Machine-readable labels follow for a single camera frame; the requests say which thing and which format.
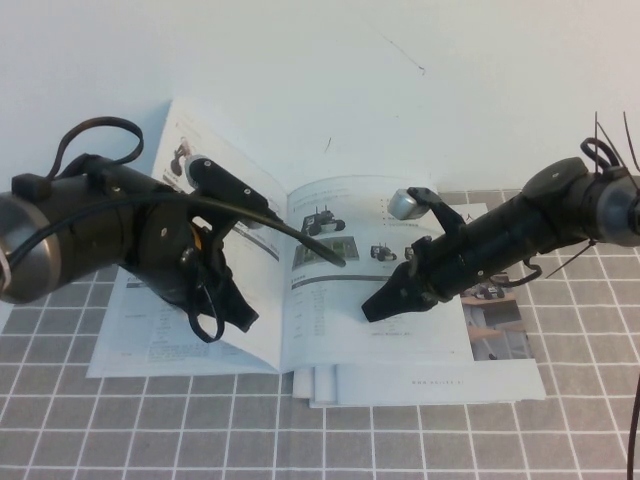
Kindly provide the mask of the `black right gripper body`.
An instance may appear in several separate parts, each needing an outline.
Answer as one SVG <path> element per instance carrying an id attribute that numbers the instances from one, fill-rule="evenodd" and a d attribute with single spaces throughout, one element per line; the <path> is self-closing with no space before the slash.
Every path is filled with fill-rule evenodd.
<path id="1" fill-rule="evenodd" d="M 402 296 L 410 311 L 427 311 L 481 281 L 481 241 L 477 235 L 433 240 L 424 236 L 411 244 Z"/>

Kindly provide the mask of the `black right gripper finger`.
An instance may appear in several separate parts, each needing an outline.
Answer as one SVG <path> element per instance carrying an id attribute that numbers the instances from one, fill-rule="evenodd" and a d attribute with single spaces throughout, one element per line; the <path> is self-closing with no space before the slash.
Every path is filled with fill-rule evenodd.
<path id="1" fill-rule="evenodd" d="M 408 268 L 396 268 L 387 282 L 363 305 L 363 311 L 414 311 L 415 282 Z"/>
<path id="2" fill-rule="evenodd" d="M 420 296 L 402 296 L 398 292 L 382 291 L 376 292 L 361 306 L 364 316 L 370 323 L 404 313 L 424 312 L 430 308 L 431 301 Z"/>

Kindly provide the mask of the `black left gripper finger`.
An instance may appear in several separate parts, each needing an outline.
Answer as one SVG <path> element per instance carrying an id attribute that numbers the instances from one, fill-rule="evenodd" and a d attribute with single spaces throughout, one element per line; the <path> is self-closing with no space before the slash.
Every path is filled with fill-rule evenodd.
<path id="1" fill-rule="evenodd" d="M 245 300 L 232 274 L 227 277 L 226 291 L 228 322 L 231 324 L 253 324 L 259 318 L 259 314 Z"/>
<path id="2" fill-rule="evenodd" d="M 251 306 L 243 298 L 222 300 L 218 308 L 218 318 L 225 324 L 247 332 L 251 327 Z"/>

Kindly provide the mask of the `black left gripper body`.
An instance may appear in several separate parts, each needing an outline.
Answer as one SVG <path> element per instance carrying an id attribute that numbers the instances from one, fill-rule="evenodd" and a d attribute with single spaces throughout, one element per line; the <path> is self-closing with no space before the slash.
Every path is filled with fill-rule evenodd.
<path id="1" fill-rule="evenodd" d="M 235 221 L 212 228 L 190 223 L 163 265 L 162 299 L 187 313 L 239 313 L 241 293 L 223 253 Z"/>

